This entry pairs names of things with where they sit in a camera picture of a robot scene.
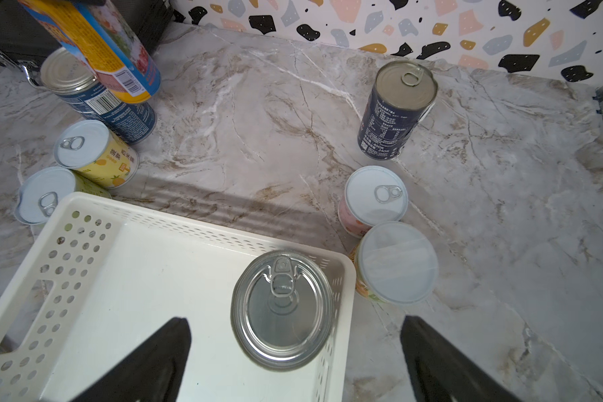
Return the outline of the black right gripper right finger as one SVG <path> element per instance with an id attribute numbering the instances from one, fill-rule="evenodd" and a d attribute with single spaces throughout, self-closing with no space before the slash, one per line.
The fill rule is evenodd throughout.
<path id="1" fill-rule="evenodd" d="M 400 343 L 417 401 L 517 401 L 426 321 L 405 317 Z"/>

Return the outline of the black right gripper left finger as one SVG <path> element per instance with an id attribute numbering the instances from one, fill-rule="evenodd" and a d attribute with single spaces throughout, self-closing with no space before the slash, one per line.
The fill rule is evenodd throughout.
<path id="1" fill-rule="evenodd" d="M 192 343 L 189 322 L 172 318 L 75 401 L 175 401 Z"/>

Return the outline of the blue label soup can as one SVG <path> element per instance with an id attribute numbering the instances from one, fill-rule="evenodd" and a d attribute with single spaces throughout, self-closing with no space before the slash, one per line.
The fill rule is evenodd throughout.
<path id="1" fill-rule="evenodd" d="M 246 356 L 271 371 L 297 370 L 326 345 L 335 324 L 327 275 L 296 251 L 256 257 L 234 286 L 230 324 Z"/>

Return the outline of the dark navy tall can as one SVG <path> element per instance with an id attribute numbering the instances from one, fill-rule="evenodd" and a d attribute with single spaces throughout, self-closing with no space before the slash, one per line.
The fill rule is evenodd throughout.
<path id="1" fill-rule="evenodd" d="M 360 150 L 375 160 L 398 157 L 432 109 L 437 92 L 436 79 L 422 65 L 397 60 L 381 67 L 358 132 Z"/>

